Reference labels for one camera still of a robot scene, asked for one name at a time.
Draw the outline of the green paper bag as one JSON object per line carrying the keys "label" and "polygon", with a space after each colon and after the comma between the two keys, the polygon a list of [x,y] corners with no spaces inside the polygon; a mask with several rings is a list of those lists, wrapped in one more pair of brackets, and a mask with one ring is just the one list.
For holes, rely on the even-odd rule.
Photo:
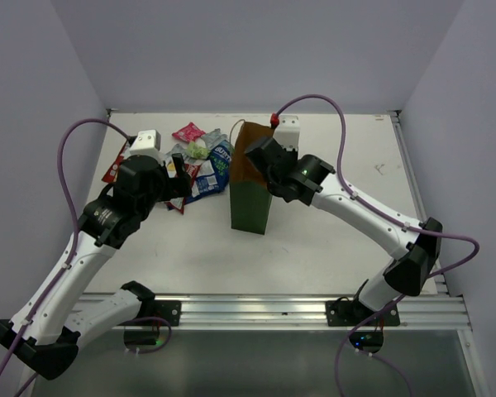
{"label": "green paper bag", "polygon": [[272,137],[270,127],[242,121],[232,143],[229,167],[231,228],[265,235],[272,202],[266,183],[245,155],[245,149],[261,137]]}

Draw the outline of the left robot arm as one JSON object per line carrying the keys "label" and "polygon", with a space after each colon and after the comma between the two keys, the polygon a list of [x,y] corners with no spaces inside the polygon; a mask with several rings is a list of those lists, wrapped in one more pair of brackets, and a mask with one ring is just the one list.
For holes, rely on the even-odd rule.
{"label": "left robot arm", "polygon": [[12,318],[0,319],[0,344],[47,380],[62,375],[79,351],[111,328],[154,321],[155,296],[136,281],[125,283],[108,299],[79,313],[72,311],[84,290],[140,229],[158,202],[191,193],[191,178],[180,154],[172,156],[175,173],[147,155],[132,155],[119,166],[117,179],[83,209],[79,233],[43,285]]}

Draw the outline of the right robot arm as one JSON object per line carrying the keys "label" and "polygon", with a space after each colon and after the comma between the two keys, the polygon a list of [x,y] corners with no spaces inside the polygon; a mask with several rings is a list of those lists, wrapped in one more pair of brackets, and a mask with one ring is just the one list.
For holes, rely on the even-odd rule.
{"label": "right robot arm", "polygon": [[364,193],[343,184],[335,169],[315,155],[298,158],[274,138],[248,146],[247,159],[262,174],[269,192],[289,203],[298,200],[351,225],[376,242],[391,261],[356,292],[350,312],[356,322],[371,324],[399,295],[418,296],[439,256],[442,225],[433,218],[419,222],[372,200],[392,222],[360,204]]}

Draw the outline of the large red white chips bag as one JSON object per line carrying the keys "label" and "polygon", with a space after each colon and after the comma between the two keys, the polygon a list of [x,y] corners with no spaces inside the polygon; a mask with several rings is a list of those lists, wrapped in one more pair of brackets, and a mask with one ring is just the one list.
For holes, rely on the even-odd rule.
{"label": "large red white chips bag", "polygon": [[[101,178],[103,183],[114,184],[116,182],[119,166],[131,155],[131,146],[135,139],[136,136],[132,136],[131,140],[122,146],[116,159]],[[169,186],[172,189],[171,193],[174,195],[169,200],[161,199],[161,202],[165,203],[168,210],[176,210],[181,214],[184,214],[185,204],[188,203],[192,195],[193,183],[200,166],[197,159],[189,156],[187,149],[187,145],[176,143],[166,154],[160,153],[160,160],[165,164],[165,170],[169,176]],[[175,161],[173,155],[181,156],[183,159],[184,170],[182,175],[179,175],[178,172],[180,169],[179,161]]]}

